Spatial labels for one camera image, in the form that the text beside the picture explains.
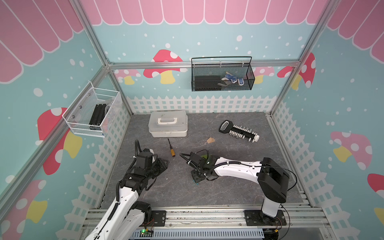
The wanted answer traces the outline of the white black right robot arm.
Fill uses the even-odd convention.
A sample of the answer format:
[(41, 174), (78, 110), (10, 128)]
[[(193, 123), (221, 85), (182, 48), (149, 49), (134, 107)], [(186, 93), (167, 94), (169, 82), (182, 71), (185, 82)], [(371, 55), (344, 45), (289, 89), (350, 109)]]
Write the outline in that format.
[(283, 212), (279, 208), (286, 202), (290, 190), (290, 170), (280, 167), (271, 158), (244, 162), (213, 155), (204, 158), (191, 153), (185, 160), (193, 168), (191, 175), (195, 183), (214, 181), (219, 177), (234, 177), (259, 184), (264, 194), (262, 208), (255, 212), (245, 211), (248, 226), (284, 225), (283, 216), (279, 215)]

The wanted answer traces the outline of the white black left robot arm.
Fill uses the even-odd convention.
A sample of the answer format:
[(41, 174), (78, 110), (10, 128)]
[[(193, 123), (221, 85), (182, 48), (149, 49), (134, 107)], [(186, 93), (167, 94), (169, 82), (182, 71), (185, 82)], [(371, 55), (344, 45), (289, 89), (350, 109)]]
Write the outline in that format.
[(152, 224), (151, 205), (138, 200), (148, 180), (167, 170), (169, 161), (158, 158), (143, 176), (128, 174), (116, 187), (116, 197), (87, 240), (128, 240), (140, 227)]

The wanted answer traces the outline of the natural wooden triangle block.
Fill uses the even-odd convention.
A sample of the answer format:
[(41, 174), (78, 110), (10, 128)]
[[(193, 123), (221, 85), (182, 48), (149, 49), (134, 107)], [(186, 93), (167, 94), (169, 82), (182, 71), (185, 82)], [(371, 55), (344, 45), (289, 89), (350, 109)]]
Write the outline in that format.
[(209, 139), (207, 139), (207, 144), (211, 144), (211, 143), (213, 143), (213, 142), (215, 142), (215, 139), (214, 139), (214, 138), (209, 138)]

